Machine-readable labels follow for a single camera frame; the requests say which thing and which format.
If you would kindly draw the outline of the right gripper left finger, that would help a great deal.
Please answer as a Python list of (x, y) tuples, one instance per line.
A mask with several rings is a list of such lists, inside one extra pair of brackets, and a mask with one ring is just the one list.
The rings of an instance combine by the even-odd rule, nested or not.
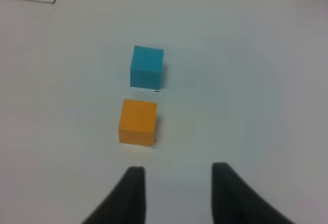
[(145, 223), (146, 211), (145, 169), (129, 167), (84, 223)]

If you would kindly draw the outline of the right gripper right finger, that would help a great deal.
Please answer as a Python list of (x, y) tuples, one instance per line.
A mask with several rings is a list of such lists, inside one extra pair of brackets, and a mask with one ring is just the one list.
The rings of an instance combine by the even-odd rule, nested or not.
[(292, 223), (226, 162), (212, 165), (211, 208), (213, 223)]

